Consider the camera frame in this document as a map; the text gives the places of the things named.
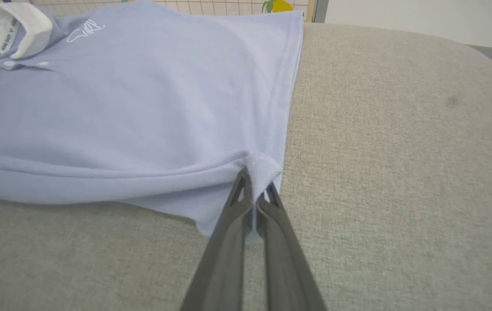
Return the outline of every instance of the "white collar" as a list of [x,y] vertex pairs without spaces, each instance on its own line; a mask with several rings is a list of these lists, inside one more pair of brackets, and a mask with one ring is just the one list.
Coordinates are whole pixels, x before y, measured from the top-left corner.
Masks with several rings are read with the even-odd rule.
[[45,14],[29,3],[0,2],[0,54],[10,48],[7,44],[13,42],[20,24],[25,29],[25,36],[10,58],[30,57],[47,47],[52,22]]

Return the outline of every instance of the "beige fabric surface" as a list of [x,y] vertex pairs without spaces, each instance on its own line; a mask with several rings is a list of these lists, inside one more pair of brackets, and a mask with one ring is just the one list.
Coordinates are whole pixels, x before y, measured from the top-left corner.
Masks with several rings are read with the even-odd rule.
[[[492,310],[492,61],[307,24],[282,199],[329,310]],[[120,203],[0,203],[0,310],[177,310],[205,245]],[[248,247],[245,310],[263,269]]]

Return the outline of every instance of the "grid patterned fabric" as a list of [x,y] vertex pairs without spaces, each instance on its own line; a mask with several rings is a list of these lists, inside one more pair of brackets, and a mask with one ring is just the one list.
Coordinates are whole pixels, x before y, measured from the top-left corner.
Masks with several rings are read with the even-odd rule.
[[[264,0],[155,0],[184,14],[201,15],[252,15],[262,13]],[[45,6],[55,16],[82,14],[101,6],[121,3],[121,0],[31,0],[37,6]],[[288,0],[294,10],[303,10],[307,21],[309,0]]]

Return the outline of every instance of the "garment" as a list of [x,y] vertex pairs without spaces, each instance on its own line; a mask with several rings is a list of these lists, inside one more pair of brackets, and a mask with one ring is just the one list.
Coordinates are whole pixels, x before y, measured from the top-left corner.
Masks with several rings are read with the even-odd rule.
[[122,201],[210,234],[240,169],[255,196],[278,182],[302,35],[301,12],[0,3],[0,199]]

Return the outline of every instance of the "white wall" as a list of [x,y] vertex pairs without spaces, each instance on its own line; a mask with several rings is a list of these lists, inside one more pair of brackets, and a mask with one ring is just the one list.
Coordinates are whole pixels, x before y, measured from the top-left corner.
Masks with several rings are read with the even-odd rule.
[[492,0],[328,0],[325,23],[406,30],[492,47]]

